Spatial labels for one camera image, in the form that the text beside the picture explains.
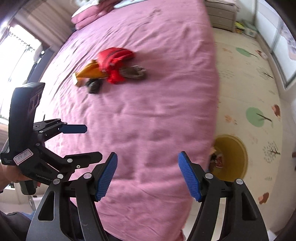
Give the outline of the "left hand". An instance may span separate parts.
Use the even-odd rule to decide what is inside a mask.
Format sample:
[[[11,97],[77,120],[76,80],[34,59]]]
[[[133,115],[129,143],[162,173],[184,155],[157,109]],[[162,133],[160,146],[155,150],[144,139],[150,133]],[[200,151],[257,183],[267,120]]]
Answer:
[[[18,166],[7,166],[0,164],[0,192],[11,183],[19,183],[20,181],[28,181],[30,178],[24,176]]]

